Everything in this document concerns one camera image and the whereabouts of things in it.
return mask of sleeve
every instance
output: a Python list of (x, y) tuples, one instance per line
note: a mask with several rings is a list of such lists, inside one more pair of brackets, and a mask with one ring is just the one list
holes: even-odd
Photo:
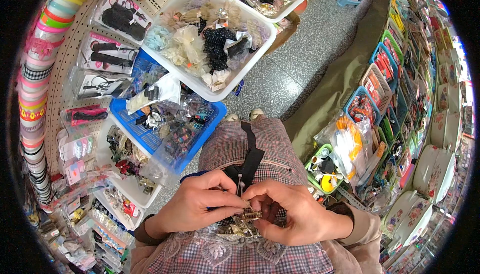
[(332, 205), (329, 210), (349, 216), (353, 221), (352, 233), (338, 239), (357, 259), (363, 273), (382, 273), (380, 265), (380, 218), (366, 211), (360, 211), (343, 202)]

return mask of plaid skirt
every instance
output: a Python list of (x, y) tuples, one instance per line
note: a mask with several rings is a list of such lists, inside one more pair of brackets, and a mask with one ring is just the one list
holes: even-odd
[[(305, 185), (307, 172), (293, 151), (285, 127), (279, 119), (259, 115), (251, 122), (256, 147), (265, 151), (252, 183), (273, 179), (287, 185)], [(199, 171), (242, 165), (247, 154), (247, 133), (239, 122), (221, 121), (203, 145)]]

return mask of white pegboard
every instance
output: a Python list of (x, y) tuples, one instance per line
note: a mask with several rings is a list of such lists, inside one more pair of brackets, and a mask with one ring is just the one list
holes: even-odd
[[(48, 88), (49, 96), (46, 110), (47, 113), (45, 114), (45, 153), (51, 175), (56, 175), (57, 173), (59, 173), (57, 160), (59, 152), (56, 136), (57, 133), (62, 129), (59, 119), (60, 110), (65, 108), (83, 107), (92, 104), (101, 104), (102, 107), (107, 107), (110, 103), (110, 99), (87, 99), (73, 102), (71, 98), (63, 98), (62, 96), (63, 81), (68, 76), (69, 68), (76, 63), (78, 48), (85, 32), (90, 30), (93, 30), (95, 32), (105, 31), (99, 27), (91, 27), (90, 25), (88, 25), (88, 20), (97, 4), (97, 1), (98, 0), (87, 0), (75, 15), (75, 23), (73, 23), (73, 25), (70, 26), (69, 30), (65, 33), (65, 41), (62, 47), (58, 50), (54, 67), (51, 73)], [(147, 13), (148, 16), (152, 18), (167, 0), (133, 1), (137, 5), (139, 5), (142, 10)], [(102, 32), (102, 34), (105, 34), (106, 36), (111, 38), (121, 40), (124, 43), (129, 43), (124, 38), (114, 33)], [(88, 126), (88, 130), (92, 132), (94, 136), (94, 148), (97, 144), (96, 141), (100, 127), (101, 121)]]

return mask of checkered ribbon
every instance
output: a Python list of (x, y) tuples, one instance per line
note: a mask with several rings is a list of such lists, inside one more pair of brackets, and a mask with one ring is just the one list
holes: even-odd
[(21, 71), (22, 71), (21, 75), (30, 80), (41, 80), (50, 75), (50, 73), (52, 72), (52, 68), (53, 68), (53, 65), (43, 71), (32, 71), (31, 69), (27, 68), (26, 65), (23, 65), (21, 67)]

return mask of person's right hand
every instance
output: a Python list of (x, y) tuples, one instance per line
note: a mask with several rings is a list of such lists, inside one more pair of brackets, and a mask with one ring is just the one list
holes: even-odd
[[(274, 180), (251, 185), (242, 195), (251, 200), (255, 210), (262, 210), (263, 219), (254, 222), (260, 234), (287, 246), (313, 244), (323, 240), (345, 238), (353, 229), (346, 215), (327, 211), (305, 186), (288, 186)], [(286, 210), (286, 227), (273, 224), (278, 205)]]

